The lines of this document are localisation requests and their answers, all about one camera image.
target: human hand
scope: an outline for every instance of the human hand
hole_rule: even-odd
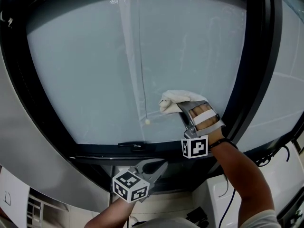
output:
[[[210,107],[209,104],[201,104],[200,106],[196,106],[195,108],[193,108],[192,110],[189,111],[190,115],[192,116],[192,118],[200,115],[201,113],[212,109]],[[207,127],[212,126],[213,124],[215,124],[216,122],[218,122],[219,119],[216,116],[213,116],[199,124],[196,125],[196,129],[197,131],[205,129]],[[216,141],[223,139],[224,136],[222,134],[222,129],[218,128],[217,130],[211,132],[208,134],[208,143],[209,145],[215,143]]]

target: skin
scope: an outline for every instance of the skin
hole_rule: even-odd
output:
[[[194,118],[209,109],[211,109],[209,105],[202,104],[190,110],[190,114]],[[212,117],[196,125],[196,128],[201,130],[217,121],[216,117]],[[224,136],[219,128],[209,134],[209,145],[222,138]],[[270,188],[262,172],[247,156],[227,142],[219,144],[211,151],[242,199],[238,213],[239,227],[253,215],[264,210],[275,209]],[[118,199],[90,220],[85,228],[122,228],[134,206],[135,202],[129,204]]]

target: shirt sleeve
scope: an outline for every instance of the shirt sleeve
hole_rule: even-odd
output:
[[[280,228],[274,210],[264,210],[246,220],[240,228]]]

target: white cube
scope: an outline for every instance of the white cube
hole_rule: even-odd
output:
[[[113,177],[113,192],[132,203],[148,196],[150,183],[128,170],[123,170]]]
[[[182,154],[188,159],[208,155],[208,135],[181,140]]]

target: wristband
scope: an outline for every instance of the wristband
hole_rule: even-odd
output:
[[[236,146],[231,140],[226,139],[226,138],[220,139],[220,140],[216,141],[215,143],[209,145],[208,148],[211,150],[212,148],[214,148],[215,146],[218,146],[220,143],[223,143],[223,142],[228,142],[228,143],[230,143],[233,147],[235,147],[235,148],[238,150],[237,146]]]

